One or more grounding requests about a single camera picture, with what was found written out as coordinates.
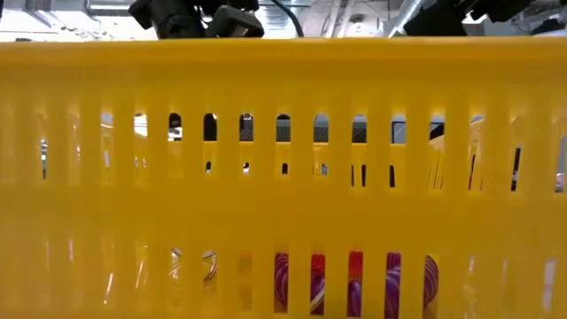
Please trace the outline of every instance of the cable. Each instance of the cable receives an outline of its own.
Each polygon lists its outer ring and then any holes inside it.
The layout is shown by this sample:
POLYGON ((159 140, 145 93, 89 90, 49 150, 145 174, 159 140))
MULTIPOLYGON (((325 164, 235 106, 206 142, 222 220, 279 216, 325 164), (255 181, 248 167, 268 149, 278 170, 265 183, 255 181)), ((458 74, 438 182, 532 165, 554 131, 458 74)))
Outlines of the cable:
POLYGON ((278 8, 282 9, 285 14, 288 15, 288 17, 290 17, 291 22, 293 22, 293 26, 295 27, 295 32, 297 32, 298 34, 298 37, 303 37, 303 28, 301 28, 301 25, 299 24, 298 17, 293 12, 291 12, 290 8, 286 7, 279 0, 272 0, 272 2, 277 5, 278 8))

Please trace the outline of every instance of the yellow plastic basket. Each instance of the yellow plastic basket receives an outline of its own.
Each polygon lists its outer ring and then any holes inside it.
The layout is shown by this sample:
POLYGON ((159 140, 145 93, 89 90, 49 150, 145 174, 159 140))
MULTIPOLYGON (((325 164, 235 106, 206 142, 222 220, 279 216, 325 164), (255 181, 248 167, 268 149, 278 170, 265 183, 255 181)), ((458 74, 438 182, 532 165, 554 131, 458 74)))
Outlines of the yellow plastic basket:
POLYGON ((401 319, 423 316, 426 254, 439 264, 432 317, 563 319, 565 61, 565 40, 531 38, 3 44, 0 317, 308 318, 322 253, 324 317, 344 318, 348 255, 362 251, 363 318, 384 317, 385 256, 400 252, 401 319), (167 141, 172 112, 181 142, 167 141), (206 113, 216 142, 203 141, 206 113), (242 113, 253 142, 238 139, 242 113), (290 142, 276 142, 280 113, 290 142), (318 114, 328 143, 314 144, 318 114), (407 120, 403 145, 391 144, 394 115, 407 120), (445 135, 429 142, 433 115, 445 135), (290 255, 285 313, 278 252, 290 255))

